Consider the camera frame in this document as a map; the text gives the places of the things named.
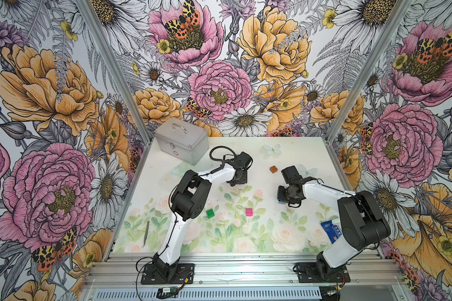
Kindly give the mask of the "green lego brick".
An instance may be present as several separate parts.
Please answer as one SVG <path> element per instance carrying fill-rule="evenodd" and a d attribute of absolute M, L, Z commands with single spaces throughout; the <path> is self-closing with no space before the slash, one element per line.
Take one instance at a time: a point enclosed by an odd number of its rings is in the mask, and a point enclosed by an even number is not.
<path fill-rule="evenodd" d="M 206 213 L 207 213 L 207 218 L 208 219 L 211 219 L 211 218 L 213 218 L 215 216 L 215 213 L 214 213 L 213 209 L 207 210 Z"/>

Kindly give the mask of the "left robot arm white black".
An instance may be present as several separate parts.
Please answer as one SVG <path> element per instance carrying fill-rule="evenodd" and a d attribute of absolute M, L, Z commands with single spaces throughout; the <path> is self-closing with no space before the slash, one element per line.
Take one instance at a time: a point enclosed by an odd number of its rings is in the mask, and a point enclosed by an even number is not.
<path fill-rule="evenodd" d="M 154 271 L 169 283 L 176 277 L 187 230 L 202 213 L 212 186 L 222 183 L 230 186 L 247 184 L 248 170 L 253 163 L 249 154 L 236 154 L 224 145 L 214 147 L 209 158 L 220 165 L 199 173 L 188 170 L 168 198 L 172 220 L 163 245 L 153 256 L 152 264 Z"/>

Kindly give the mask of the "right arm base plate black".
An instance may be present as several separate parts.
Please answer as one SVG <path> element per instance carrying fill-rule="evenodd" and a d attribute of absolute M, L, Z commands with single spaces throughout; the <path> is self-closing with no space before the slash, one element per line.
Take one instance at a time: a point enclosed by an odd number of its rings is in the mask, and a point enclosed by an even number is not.
<path fill-rule="evenodd" d="M 351 282 L 346 265 L 331 268 L 323 262 L 300 262 L 293 267 L 299 283 L 340 283 Z"/>

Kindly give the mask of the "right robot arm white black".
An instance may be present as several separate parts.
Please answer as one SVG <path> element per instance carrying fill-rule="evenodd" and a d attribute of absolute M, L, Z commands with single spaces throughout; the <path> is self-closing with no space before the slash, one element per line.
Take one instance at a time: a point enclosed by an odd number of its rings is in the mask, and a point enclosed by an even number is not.
<path fill-rule="evenodd" d="M 281 171 L 286 186 L 279 186 L 277 199 L 297 208 L 311 199 L 336 209 L 339 213 L 341 235 L 329 248 L 316 256 L 315 263 L 297 263 L 293 270 L 301 283 L 348 282 L 347 263 L 368 249 L 378 245 L 391 234 L 387 219 L 372 193 L 342 191 L 323 183 L 321 179 L 304 178 L 296 167 Z"/>

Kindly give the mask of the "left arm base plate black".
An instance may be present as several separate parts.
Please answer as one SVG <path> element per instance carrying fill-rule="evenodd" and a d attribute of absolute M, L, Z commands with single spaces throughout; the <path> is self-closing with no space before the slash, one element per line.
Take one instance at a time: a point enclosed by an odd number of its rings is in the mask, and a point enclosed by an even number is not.
<path fill-rule="evenodd" d="M 193 282 L 194 269 L 195 265 L 193 263 L 177 263 L 164 267 L 157 267 L 150 263 L 145 265 L 139 279 L 142 285 L 181 285 L 186 278 L 188 279 L 188 284 L 191 284 Z"/>

